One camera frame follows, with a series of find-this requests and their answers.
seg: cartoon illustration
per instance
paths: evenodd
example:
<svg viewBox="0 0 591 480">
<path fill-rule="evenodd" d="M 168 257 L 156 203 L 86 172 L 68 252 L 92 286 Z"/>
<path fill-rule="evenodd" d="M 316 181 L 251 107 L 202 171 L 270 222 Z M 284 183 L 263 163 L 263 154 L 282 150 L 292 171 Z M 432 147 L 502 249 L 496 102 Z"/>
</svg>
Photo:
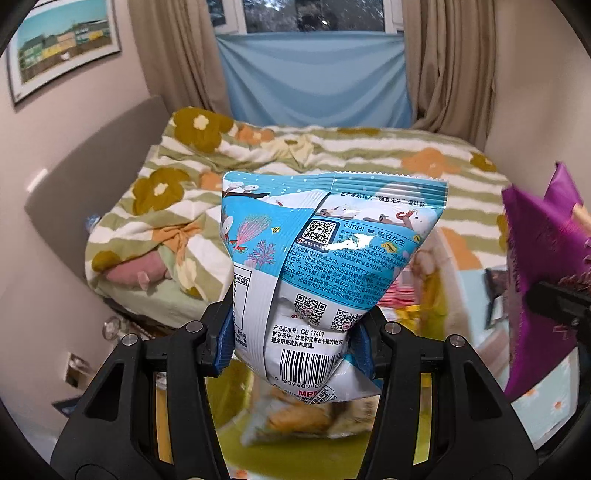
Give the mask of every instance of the cartoon illustration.
<svg viewBox="0 0 591 480">
<path fill-rule="evenodd" d="M 250 197 L 254 199 L 260 199 L 267 197 L 271 193 L 256 193 L 260 187 L 258 185 L 244 185 L 242 181 L 233 181 L 228 184 L 227 188 L 223 191 L 223 197 L 232 197 L 234 195 L 240 195 L 243 197 Z"/>
<path fill-rule="evenodd" d="M 232 224 L 234 223 L 234 217 L 226 217 L 222 224 L 222 236 L 225 242 L 230 241 L 230 237 L 228 237 L 228 233 L 230 232 L 230 228 L 232 228 Z"/>
<path fill-rule="evenodd" d="M 413 228 L 413 224 L 410 221 L 411 217 L 413 215 L 416 215 L 417 211 L 416 210 L 409 210 L 408 212 L 404 213 L 404 212 L 398 212 L 396 214 L 396 218 L 399 220 L 398 222 L 395 222 L 394 220 L 392 220 L 389 216 L 381 214 L 378 218 L 378 220 L 373 219 L 373 218 L 364 218 L 364 220 L 366 222 L 376 222 L 376 223 L 385 223 L 386 225 L 397 225 L 397 226 L 404 226 L 410 230 L 414 230 Z"/>
<path fill-rule="evenodd" d="M 376 220 L 374 218 L 364 218 L 366 222 L 384 223 L 386 225 L 403 226 L 416 232 L 413 240 L 420 243 L 425 240 L 430 232 L 431 225 L 437 221 L 437 214 L 435 210 L 430 208 L 423 208 L 420 211 L 409 210 L 408 212 L 398 212 L 396 219 L 392 220 L 389 216 L 381 214 Z"/>
<path fill-rule="evenodd" d="M 339 205 L 338 207 L 326 209 L 323 208 L 318 215 L 321 217 L 340 218 L 342 220 L 352 220 L 359 210 L 353 210 L 348 205 Z"/>
<path fill-rule="evenodd" d="M 258 185 L 246 185 L 243 189 L 244 193 L 252 193 L 259 189 Z"/>
<path fill-rule="evenodd" d="M 268 215 L 249 215 L 240 223 L 236 239 L 230 240 L 230 244 L 234 245 L 234 250 L 238 251 L 238 253 L 246 253 L 247 247 L 243 245 L 260 235 L 270 226 L 271 217 Z"/>
<path fill-rule="evenodd" d="M 267 245 L 265 240 L 260 240 L 254 250 L 248 254 L 244 262 L 247 267 L 261 269 L 263 265 L 275 264 L 275 244 Z"/>
<path fill-rule="evenodd" d="M 384 250 L 386 250 L 386 252 L 389 252 L 391 254 L 395 254 L 398 251 L 398 247 L 396 245 L 394 245 L 392 242 L 384 242 L 382 245 L 380 245 Z"/>
<path fill-rule="evenodd" d="M 233 181 L 228 188 L 225 190 L 226 193 L 234 192 L 234 193 L 242 193 L 244 189 L 242 186 L 244 185 L 243 181 Z"/>
</svg>

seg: floral duvet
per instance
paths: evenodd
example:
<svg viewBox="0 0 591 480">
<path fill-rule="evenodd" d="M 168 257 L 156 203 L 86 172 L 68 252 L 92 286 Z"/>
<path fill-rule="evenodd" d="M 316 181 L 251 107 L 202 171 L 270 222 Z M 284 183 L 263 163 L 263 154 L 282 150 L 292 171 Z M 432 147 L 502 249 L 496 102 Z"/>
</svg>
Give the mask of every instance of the floral duvet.
<svg viewBox="0 0 591 480">
<path fill-rule="evenodd" d="M 185 108 L 173 115 L 137 180 L 93 230 L 85 258 L 90 286 L 108 295 L 100 286 L 105 271 L 157 248 L 172 276 L 163 282 L 174 282 L 188 299 L 220 300 L 233 278 L 219 225 L 221 175 L 229 170 L 289 176 L 363 171 L 445 179 L 448 207 L 438 226 L 458 269 L 505 264 L 500 193 L 508 182 L 462 140 L 401 129 L 259 128 Z M 166 246 L 171 237 L 174 253 Z"/>
</svg>

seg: barcode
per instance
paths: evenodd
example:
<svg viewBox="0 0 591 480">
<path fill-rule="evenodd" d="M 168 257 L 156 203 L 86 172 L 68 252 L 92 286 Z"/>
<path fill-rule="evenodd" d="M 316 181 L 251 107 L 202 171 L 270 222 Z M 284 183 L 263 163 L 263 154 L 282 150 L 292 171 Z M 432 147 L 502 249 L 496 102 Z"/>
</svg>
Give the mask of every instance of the barcode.
<svg viewBox="0 0 591 480">
<path fill-rule="evenodd" d="M 297 385 L 319 387 L 328 380 L 333 367 L 341 358 L 341 353 L 319 355 L 284 349 L 281 351 L 281 379 Z"/>
</svg>

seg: qr code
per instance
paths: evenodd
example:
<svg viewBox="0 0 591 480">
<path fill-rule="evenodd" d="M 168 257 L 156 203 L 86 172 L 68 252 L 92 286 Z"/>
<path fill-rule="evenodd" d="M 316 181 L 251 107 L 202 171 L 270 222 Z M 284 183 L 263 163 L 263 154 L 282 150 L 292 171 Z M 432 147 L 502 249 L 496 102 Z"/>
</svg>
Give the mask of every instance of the qr code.
<svg viewBox="0 0 591 480">
<path fill-rule="evenodd" d="M 336 225 L 334 222 L 327 222 L 325 220 L 312 220 L 308 227 L 306 227 L 302 237 L 322 245 L 327 245 L 335 231 Z"/>
<path fill-rule="evenodd" d="M 311 324 L 318 325 L 326 310 L 326 303 L 321 303 L 301 293 L 298 293 L 295 297 L 294 306 L 296 311 L 301 313 Z"/>
<path fill-rule="evenodd" d="M 347 312 L 346 310 L 337 310 L 335 318 L 333 319 L 332 324 L 330 324 L 331 330 L 338 330 L 339 332 L 346 332 L 349 330 L 357 320 L 359 320 L 363 315 L 360 313 L 351 313 Z"/>
</svg>

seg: blue gripper pad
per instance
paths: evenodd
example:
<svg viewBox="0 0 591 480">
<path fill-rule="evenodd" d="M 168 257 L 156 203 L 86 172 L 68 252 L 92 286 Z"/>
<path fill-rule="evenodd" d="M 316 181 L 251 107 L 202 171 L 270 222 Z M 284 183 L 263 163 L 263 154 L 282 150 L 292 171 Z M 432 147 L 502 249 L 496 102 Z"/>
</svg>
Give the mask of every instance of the blue gripper pad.
<svg viewBox="0 0 591 480">
<path fill-rule="evenodd" d="M 230 365 L 234 353 L 234 310 L 230 309 L 219 335 L 217 336 L 216 358 L 213 363 L 214 369 L 220 375 L 224 368 Z"/>
<path fill-rule="evenodd" d="M 371 354 L 371 340 L 363 324 L 358 323 L 350 331 L 349 353 L 353 363 L 370 380 L 374 379 L 374 360 Z"/>
</svg>

